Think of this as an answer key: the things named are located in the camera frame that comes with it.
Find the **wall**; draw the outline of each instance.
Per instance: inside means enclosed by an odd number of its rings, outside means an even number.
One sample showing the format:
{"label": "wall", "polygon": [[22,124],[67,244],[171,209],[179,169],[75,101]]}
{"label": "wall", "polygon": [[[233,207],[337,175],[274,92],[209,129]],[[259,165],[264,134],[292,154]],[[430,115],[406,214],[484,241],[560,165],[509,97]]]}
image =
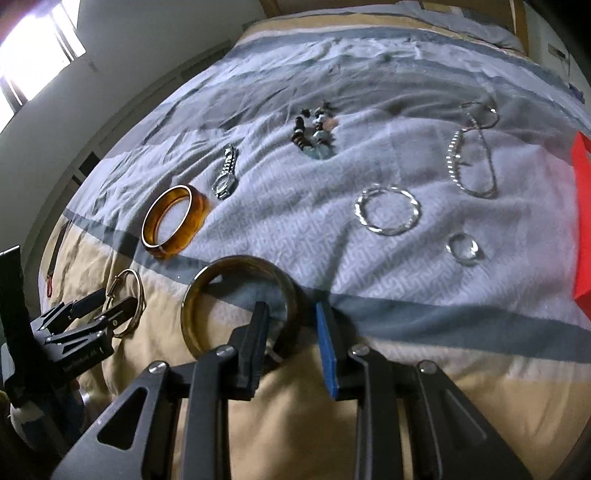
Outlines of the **wall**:
{"label": "wall", "polygon": [[82,0],[87,53],[29,101],[0,133],[0,251],[37,232],[70,178],[64,174],[124,105],[179,64],[264,18],[257,0]]}
{"label": "wall", "polygon": [[591,87],[585,79],[579,65],[573,58],[570,59],[570,78],[566,62],[562,62],[548,52],[548,43],[569,56],[568,50],[560,37],[552,29],[546,20],[536,13],[529,5],[525,4],[525,16],[530,38],[530,57],[540,65],[549,68],[556,73],[565,83],[572,83],[584,93],[585,105],[591,111]]}

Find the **wrinkled fabric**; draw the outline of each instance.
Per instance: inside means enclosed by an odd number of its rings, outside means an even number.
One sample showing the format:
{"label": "wrinkled fabric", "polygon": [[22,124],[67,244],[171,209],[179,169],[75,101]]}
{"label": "wrinkled fabric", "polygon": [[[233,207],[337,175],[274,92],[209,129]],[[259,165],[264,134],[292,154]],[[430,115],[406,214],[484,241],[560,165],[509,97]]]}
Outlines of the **wrinkled fabric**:
{"label": "wrinkled fabric", "polygon": [[[106,406],[151,361],[192,360],[179,314],[199,269],[227,255],[263,257],[302,287],[308,324],[313,302],[329,299],[388,358],[437,361],[535,478],[548,478],[591,413],[591,323],[571,299],[578,233],[569,156],[591,119],[522,55],[442,26],[355,15],[255,25],[134,127],[56,226],[42,287],[57,232],[73,222],[54,296],[42,300],[83,297],[123,268],[141,274],[147,308],[138,330],[114,340],[115,354],[80,379]],[[339,124],[332,156],[316,160],[290,137],[300,110],[323,100]],[[470,125],[463,102],[499,113],[482,131],[496,199],[468,196],[447,172],[447,146]],[[489,114],[478,111],[481,124]],[[227,143],[239,150],[239,183],[218,202],[211,186]],[[466,135],[462,156],[470,181],[486,183],[477,132]],[[183,252],[156,260],[139,240],[142,222],[180,183],[207,195],[212,209]],[[396,237],[364,228],[353,203],[372,183],[409,190],[421,204],[417,226]],[[409,212],[393,196],[368,205],[377,224],[403,222]],[[170,213],[162,225],[169,232],[183,212]],[[446,252],[456,232],[477,240],[484,258],[476,266]],[[209,343],[247,322],[255,300],[267,301],[278,320],[284,315],[277,289],[263,281],[238,275],[211,286],[197,314]],[[252,402],[232,403],[230,425],[239,480],[352,477],[355,405],[330,401],[313,342],[266,376]]]}

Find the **headboard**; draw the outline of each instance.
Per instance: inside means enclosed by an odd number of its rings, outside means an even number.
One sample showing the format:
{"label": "headboard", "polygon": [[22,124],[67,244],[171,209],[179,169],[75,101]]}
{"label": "headboard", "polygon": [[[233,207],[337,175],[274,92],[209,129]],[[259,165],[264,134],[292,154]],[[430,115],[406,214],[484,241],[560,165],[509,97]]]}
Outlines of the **headboard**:
{"label": "headboard", "polygon": [[[322,8],[361,7],[363,5],[395,4],[398,0],[259,0],[267,18],[289,15]],[[529,39],[523,0],[437,0],[423,2],[429,9],[444,11],[448,7],[469,8],[492,18],[507,28],[521,41],[525,53],[529,53]]]}

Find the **amber bangle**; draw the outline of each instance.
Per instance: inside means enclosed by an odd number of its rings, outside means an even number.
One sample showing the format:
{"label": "amber bangle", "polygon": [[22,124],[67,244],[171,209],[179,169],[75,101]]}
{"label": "amber bangle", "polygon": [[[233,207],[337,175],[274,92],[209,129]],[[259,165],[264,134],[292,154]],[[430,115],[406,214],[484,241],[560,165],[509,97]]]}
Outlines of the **amber bangle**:
{"label": "amber bangle", "polygon": [[[189,199],[189,208],[181,224],[162,243],[157,243],[156,234],[166,212],[181,200]],[[142,243],[145,249],[157,258],[170,257],[185,248],[203,225],[207,216],[207,197],[191,185],[178,185],[164,192],[152,204],[142,225]]]}
{"label": "amber bangle", "polygon": [[265,356],[265,370],[269,371],[290,356],[297,340],[300,328],[298,322],[298,301],[296,289],[291,278],[267,260],[249,255],[236,255],[216,260],[199,272],[189,285],[183,299],[181,308],[181,331],[187,348],[191,354],[198,358],[212,348],[199,333],[197,316],[197,299],[203,289],[219,275],[224,275],[236,270],[250,271],[262,274],[266,278],[275,280],[285,300],[285,323],[277,340],[273,345],[267,346]]}

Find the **window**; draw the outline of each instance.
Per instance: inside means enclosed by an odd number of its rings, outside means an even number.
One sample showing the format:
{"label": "window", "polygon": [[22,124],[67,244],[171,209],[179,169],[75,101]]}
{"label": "window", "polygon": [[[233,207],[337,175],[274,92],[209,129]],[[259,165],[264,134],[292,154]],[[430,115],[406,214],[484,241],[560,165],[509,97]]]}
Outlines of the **window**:
{"label": "window", "polygon": [[0,46],[0,131],[28,100],[86,52],[76,35],[79,5],[80,0],[63,0],[43,17],[28,15]]}
{"label": "window", "polygon": [[4,98],[3,95],[0,95],[0,132],[4,129],[4,127],[8,124],[14,112],[8,103],[8,100]]}

